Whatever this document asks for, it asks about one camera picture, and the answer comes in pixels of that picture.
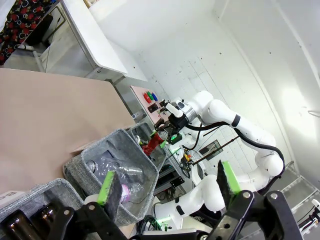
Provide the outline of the white label card printed Bo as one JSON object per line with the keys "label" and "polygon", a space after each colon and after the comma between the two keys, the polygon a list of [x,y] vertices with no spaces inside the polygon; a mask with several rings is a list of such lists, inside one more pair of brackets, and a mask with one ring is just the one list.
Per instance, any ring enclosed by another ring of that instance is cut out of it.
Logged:
{"label": "white label card printed Bo", "polygon": [[9,190],[7,192],[0,193],[0,209],[8,206],[25,195],[26,192],[17,190]]}

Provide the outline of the black framed panel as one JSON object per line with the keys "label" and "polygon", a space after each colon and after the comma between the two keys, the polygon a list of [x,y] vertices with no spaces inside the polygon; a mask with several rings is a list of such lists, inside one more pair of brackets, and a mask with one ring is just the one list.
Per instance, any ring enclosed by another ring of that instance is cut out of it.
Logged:
{"label": "black framed panel", "polygon": [[210,144],[208,144],[207,146],[201,148],[198,151],[203,157],[206,156],[206,160],[210,161],[211,159],[213,159],[214,157],[216,157],[217,155],[219,155],[220,153],[223,152],[223,149],[221,148],[220,143],[218,142],[218,140],[214,140],[212,141]]}

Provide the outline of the crushed red drink can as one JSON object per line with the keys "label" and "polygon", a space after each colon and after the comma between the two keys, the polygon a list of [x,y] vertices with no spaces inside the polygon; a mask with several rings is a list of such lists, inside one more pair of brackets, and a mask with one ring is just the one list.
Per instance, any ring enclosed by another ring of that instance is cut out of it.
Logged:
{"label": "crushed red drink can", "polygon": [[142,146],[143,152],[149,156],[153,150],[159,146],[164,140],[159,136],[158,132],[155,132],[147,145]]}

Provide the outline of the green-lit black device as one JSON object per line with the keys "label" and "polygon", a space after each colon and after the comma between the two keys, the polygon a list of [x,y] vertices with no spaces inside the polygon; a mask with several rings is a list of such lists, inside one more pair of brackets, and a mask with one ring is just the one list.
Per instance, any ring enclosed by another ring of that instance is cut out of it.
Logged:
{"label": "green-lit black device", "polygon": [[181,141],[182,139],[183,139],[182,135],[180,133],[177,133],[177,134],[172,135],[169,138],[168,142],[169,142],[169,144],[174,145],[174,144],[178,143],[179,141]]}

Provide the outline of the black red floral garment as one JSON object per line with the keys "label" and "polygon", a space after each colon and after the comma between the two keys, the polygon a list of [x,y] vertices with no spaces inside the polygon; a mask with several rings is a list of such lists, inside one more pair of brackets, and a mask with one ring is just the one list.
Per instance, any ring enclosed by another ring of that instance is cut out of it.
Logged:
{"label": "black red floral garment", "polygon": [[0,67],[59,0],[0,0]]}

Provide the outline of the white side table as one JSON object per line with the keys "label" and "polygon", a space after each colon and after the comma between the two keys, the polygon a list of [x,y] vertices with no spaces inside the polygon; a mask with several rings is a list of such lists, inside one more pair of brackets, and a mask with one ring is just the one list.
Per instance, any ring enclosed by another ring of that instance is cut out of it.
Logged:
{"label": "white side table", "polygon": [[33,52],[43,73],[93,78],[96,73],[126,75],[127,70],[83,0],[57,0],[63,18],[54,28],[50,45]]}

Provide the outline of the grey felt basket with cans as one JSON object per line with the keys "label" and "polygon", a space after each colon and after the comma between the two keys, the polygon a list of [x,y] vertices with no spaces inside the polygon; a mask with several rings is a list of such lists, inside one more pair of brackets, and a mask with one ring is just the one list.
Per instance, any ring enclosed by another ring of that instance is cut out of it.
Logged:
{"label": "grey felt basket with cans", "polygon": [[[146,122],[137,123],[136,125],[126,128],[125,130],[133,139],[134,136],[139,136],[143,141],[149,141],[151,139],[151,134],[153,133],[153,130]],[[160,171],[167,157],[166,152],[160,146],[157,146],[152,151],[149,158],[157,170]]]}

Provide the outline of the grey felt basket with plastics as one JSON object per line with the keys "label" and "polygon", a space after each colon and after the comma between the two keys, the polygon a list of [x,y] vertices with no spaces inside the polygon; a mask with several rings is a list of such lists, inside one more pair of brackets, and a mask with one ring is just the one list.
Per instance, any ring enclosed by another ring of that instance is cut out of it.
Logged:
{"label": "grey felt basket with plastics", "polygon": [[86,162],[98,154],[109,151],[117,159],[141,168],[145,174],[142,200],[120,204],[115,223],[119,227],[135,224],[147,214],[153,200],[153,192],[159,177],[159,171],[144,154],[141,147],[123,129],[117,129],[104,138],[86,147],[81,154],[64,164],[63,174],[82,198],[98,194],[102,183],[89,169]]}

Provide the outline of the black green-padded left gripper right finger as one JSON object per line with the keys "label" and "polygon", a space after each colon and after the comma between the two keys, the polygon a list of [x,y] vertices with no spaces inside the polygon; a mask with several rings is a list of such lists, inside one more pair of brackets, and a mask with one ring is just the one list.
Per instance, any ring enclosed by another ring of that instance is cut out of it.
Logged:
{"label": "black green-padded left gripper right finger", "polygon": [[217,165],[217,184],[226,212],[208,234],[207,240],[237,240],[247,222],[255,222],[265,240],[304,240],[284,194],[278,190],[264,195],[240,190],[226,162]]}

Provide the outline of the clear crumpled plastic bottle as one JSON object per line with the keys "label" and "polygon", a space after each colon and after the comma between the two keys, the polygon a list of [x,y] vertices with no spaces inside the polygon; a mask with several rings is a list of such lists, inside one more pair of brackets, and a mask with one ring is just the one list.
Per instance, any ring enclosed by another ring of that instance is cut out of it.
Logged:
{"label": "clear crumpled plastic bottle", "polygon": [[110,171],[115,171],[123,183],[135,183],[144,180],[144,172],[141,168],[128,165],[123,160],[106,155],[97,155],[93,159],[87,160],[86,165],[101,183]]}

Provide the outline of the grey felt basket with bottles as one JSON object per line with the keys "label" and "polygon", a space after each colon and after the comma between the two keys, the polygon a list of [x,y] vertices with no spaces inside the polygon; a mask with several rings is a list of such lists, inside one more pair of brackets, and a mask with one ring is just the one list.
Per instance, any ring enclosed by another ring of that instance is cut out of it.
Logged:
{"label": "grey felt basket with bottles", "polygon": [[[31,216],[37,210],[50,202],[59,202],[63,204],[63,207],[71,207],[75,210],[80,209],[84,203],[80,195],[67,180],[57,178],[46,184],[37,185],[30,191],[26,192],[26,194],[20,199],[17,199],[11,204],[1,208],[0,222],[16,210],[23,211],[27,218],[31,221]],[[33,226],[36,228],[43,240],[46,240],[51,227],[37,226],[34,224]],[[7,240],[5,233],[1,228],[0,240]]]}

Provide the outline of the aluminium profile rack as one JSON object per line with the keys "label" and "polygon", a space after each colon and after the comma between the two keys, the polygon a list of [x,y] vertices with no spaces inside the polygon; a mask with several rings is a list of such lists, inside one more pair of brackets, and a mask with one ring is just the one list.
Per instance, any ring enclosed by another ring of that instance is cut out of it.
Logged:
{"label": "aluminium profile rack", "polygon": [[176,169],[171,164],[165,163],[160,169],[153,195],[155,196],[170,188],[176,188],[184,182],[185,179],[176,171]]}

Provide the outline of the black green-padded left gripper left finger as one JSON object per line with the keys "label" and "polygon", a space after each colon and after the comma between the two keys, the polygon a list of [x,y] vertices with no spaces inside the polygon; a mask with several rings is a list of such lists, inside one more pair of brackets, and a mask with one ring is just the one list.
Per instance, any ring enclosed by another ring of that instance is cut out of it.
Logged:
{"label": "black green-padded left gripper left finger", "polygon": [[47,240],[86,240],[96,233],[101,240],[128,240],[115,220],[122,197],[122,185],[116,171],[109,171],[97,200],[78,210],[61,208],[53,221]]}

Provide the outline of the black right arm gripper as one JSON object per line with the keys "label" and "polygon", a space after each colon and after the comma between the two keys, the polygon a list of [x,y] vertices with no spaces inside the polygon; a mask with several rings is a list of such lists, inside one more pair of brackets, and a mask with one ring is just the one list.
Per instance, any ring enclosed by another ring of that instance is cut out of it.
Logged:
{"label": "black right arm gripper", "polygon": [[178,133],[181,129],[183,129],[186,125],[188,125],[187,116],[183,113],[181,117],[176,117],[173,113],[168,117],[170,122],[170,126],[166,127],[165,120],[161,117],[154,124],[154,131],[150,135],[153,138],[156,134],[163,140],[160,144],[161,148],[164,148],[165,145],[172,145],[172,137],[173,133]]}

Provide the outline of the pink board panel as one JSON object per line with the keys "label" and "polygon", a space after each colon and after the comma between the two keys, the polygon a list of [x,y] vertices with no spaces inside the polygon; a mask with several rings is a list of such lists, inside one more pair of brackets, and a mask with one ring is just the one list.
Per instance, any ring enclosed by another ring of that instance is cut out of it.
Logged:
{"label": "pink board panel", "polygon": [[[151,89],[148,89],[148,88],[143,88],[143,87],[139,87],[139,86],[133,86],[131,85],[130,86],[130,89],[132,91],[132,93],[134,94],[135,98],[137,99],[138,103],[140,104],[140,106],[142,107],[142,109],[144,110],[144,112],[146,113],[146,116],[148,117],[148,119],[151,121],[151,123],[154,125],[160,118],[163,118],[164,121],[167,121],[168,120],[168,117],[169,117],[169,114],[165,111],[160,111],[161,109],[161,106],[160,106],[160,101],[162,100],[160,98],[160,96],[153,90]],[[143,93],[145,92],[151,92],[151,93],[154,93],[158,99],[158,101],[155,101],[155,100],[152,100],[152,103],[151,104],[148,104],[144,97],[143,97]],[[153,113],[150,113],[148,111],[148,106],[152,105],[156,103],[158,105],[158,109],[153,112]]]}

